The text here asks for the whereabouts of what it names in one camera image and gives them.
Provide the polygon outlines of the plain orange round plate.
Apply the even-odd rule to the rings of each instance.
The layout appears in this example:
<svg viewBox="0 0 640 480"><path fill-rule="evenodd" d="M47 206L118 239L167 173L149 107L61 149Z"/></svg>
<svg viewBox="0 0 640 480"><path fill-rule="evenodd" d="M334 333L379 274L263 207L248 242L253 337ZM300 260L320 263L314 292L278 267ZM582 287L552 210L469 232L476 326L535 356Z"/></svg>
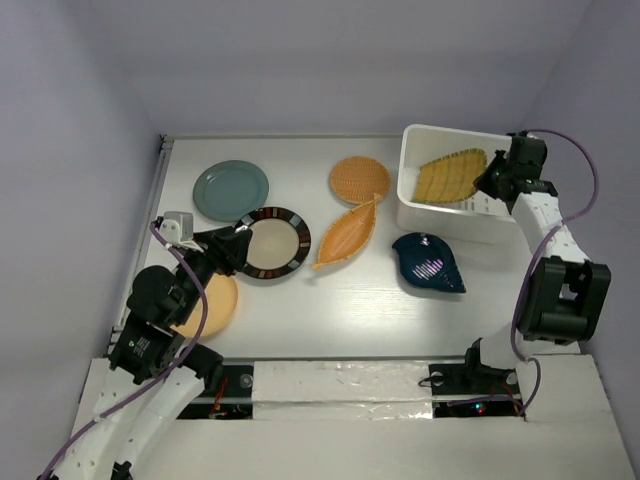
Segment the plain orange round plate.
<svg viewBox="0 0 640 480"><path fill-rule="evenodd" d="M205 287L208 314L201 332L201 338L216 335L231 321L238 303L238 286L233 277L215 274ZM198 299L184 325L174 330L185 338L193 338L200 326L203 312L202 300Z"/></svg>

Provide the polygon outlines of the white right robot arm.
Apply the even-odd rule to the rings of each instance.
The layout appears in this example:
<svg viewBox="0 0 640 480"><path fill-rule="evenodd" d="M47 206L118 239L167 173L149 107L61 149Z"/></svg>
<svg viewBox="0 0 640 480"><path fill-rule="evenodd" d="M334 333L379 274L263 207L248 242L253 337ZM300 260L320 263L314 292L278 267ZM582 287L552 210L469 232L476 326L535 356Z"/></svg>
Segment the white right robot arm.
<svg viewBox="0 0 640 480"><path fill-rule="evenodd" d="M438 341L465 338L463 362L432 365L423 381L461 404L505 392L515 367L535 362L525 342L591 338L611 273L583 254L555 252L568 222L550 213L557 193L541 179L542 137L541 130L511 135L509 149L497 150L473 182L502 202L527 236L531 259L518 292L494 281L502 253L471 256L478 276L470 281L462 258L426 228L401 233L368 218L347 236L327 231L331 258L295 271L303 290L287 276L253 279L224 351L251 358L417 356Z"/></svg>

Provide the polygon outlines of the yellow green woven bamboo tray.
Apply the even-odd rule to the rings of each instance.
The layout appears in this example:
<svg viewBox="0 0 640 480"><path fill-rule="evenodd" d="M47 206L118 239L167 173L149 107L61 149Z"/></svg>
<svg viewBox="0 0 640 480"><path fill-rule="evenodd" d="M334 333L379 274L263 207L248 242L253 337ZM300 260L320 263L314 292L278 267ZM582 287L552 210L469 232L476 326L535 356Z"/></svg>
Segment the yellow green woven bamboo tray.
<svg viewBox="0 0 640 480"><path fill-rule="evenodd" d="M412 201L421 204L449 204L471 198L477 192L475 180L486 171L487 154L470 148L447 154L419 169Z"/></svg>

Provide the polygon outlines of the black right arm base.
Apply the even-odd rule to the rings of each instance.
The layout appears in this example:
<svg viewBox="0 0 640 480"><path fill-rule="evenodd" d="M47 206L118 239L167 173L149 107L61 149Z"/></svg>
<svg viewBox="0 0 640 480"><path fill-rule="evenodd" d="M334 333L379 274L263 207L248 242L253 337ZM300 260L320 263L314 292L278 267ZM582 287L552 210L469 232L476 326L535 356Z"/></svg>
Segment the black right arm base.
<svg viewBox="0 0 640 480"><path fill-rule="evenodd" d="M428 388L435 418L518 417L522 399L514 370L500 370L462 363L429 366L418 382Z"/></svg>

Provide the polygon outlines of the dark blue shell shaped plate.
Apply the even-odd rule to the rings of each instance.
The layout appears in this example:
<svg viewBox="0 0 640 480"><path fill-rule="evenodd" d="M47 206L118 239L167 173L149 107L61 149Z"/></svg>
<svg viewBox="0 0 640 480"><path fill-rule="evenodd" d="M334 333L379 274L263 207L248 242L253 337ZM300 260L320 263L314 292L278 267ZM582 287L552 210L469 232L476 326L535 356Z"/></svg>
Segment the dark blue shell shaped plate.
<svg viewBox="0 0 640 480"><path fill-rule="evenodd" d="M400 276L418 289L465 294L466 286L449 245L433 234L413 232L392 246Z"/></svg>

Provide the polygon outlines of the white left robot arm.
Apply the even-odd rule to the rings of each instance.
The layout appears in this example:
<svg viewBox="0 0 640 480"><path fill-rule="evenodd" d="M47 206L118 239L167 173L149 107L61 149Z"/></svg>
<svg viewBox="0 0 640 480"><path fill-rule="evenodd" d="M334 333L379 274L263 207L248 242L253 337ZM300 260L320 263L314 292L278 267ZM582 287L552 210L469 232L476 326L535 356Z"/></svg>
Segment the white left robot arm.
<svg viewBox="0 0 640 480"><path fill-rule="evenodd" d="M150 231L178 265L135 276L92 417L45 467L44 479L135 478L184 408L220 386L223 358L198 342L205 324L191 339L177 329L194 311L208 316L206 286L244 267L252 233L245 227L196 233L185 212L165 213Z"/></svg>

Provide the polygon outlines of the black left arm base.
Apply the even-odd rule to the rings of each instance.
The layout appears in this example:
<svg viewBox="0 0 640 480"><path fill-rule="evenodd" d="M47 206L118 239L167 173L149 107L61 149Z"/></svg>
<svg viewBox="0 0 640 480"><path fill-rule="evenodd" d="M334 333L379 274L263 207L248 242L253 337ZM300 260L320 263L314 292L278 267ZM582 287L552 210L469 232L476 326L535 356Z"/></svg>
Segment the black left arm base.
<svg viewBox="0 0 640 480"><path fill-rule="evenodd" d="M223 367L219 384L205 390L178 415L179 420L248 420L253 418L252 363Z"/></svg>

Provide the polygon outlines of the leaf shaped orange woven tray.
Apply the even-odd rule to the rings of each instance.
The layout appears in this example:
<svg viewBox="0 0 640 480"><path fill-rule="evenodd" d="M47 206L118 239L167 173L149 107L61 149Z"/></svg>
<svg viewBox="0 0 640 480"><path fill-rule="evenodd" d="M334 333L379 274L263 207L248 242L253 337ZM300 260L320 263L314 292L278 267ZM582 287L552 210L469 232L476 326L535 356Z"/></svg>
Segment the leaf shaped orange woven tray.
<svg viewBox="0 0 640 480"><path fill-rule="evenodd" d="M347 211L329 227L312 265L314 270L349 260L368 244L381 199L381 195L375 193L371 200Z"/></svg>

